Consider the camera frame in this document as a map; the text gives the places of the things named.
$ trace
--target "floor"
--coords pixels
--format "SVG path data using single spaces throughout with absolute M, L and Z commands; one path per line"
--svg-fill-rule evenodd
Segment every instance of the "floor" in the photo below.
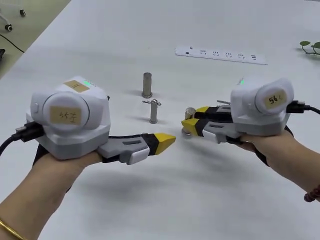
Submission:
M 13 27 L 13 31 L 8 32 L 5 30 L 5 23 L 1 22 L 0 34 L 21 50 L 26 51 L 70 1 L 22 0 L 26 17 L 21 17 L 19 14 L 20 6 L 5 4 L 19 2 L 19 0 L 0 0 L 1 13 L 9 19 Z M 0 78 L 2 78 L 23 53 L 1 36 L 0 49 L 5 49 L 3 60 L 0 62 Z

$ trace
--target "cable plug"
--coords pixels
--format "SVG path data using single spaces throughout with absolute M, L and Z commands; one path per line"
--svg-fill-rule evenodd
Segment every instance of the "cable plug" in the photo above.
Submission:
M 22 140 L 24 143 L 45 135 L 43 126 L 35 121 L 28 122 L 24 126 L 17 128 L 15 131 L 16 133 L 11 136 L 13 140 Z
M 294 100 L 286 107 L 286 112 L 288 114 L 303 114 L 309 108 L 310 106 L 306 105 L 304 101 Z

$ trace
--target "green plant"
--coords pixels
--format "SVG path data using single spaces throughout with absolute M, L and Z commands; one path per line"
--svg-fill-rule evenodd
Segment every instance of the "green plant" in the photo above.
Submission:
M 302 50 L 305 52 L 305 54 L 320 55 L 320 52 L 316 51 L 316 49 L 320 49 L 320 41 L 318 41 L 315 44 L 311 45 L 311 48 L 313 49 L 312 52 L 308 52 L 304 48 L 304 47 L 306 47 L 306 46 L 308 46 L 310 44 L 311 44 L 311 42 L 309 42 L 309 41 L 300 42 L 300 46 L 301 46 Z

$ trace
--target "beaded bracelet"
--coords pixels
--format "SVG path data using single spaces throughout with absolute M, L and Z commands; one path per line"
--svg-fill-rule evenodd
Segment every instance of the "beaded bracelet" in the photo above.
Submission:
M 3 227 L 12 236 L 16 237 L 16 239 L 18 239 L 18 240 L 27 240 L 26 238 L 24 238 L 21 235 L 19 235 L 15 230 L 13 230 L 11 227 L 9 227 L 7 224 L 5 224 L 1 220 L 0 220 L 0 226 Z
M 306 193 L 304 195 L 304 200 L 307 203 L 311 203 L 314 200 L 316 200 L 317 198 L 320 198 L 320 185 L 318 187 L 316 187 L 315 189 L 313 189 L 313 191 Z

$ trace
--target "gold bracelet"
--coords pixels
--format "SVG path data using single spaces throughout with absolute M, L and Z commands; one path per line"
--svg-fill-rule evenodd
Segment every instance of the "gold bracelet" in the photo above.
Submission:
M 11 227 L 6 225 L 3 221 L 0 219 L 0 226 L 3 227 L 7 232 L 9 232 L 11 235 L 15 236 L 18 240 L 27 240 L 26 238 L 20 236 L 15 230 L 13 230 Z

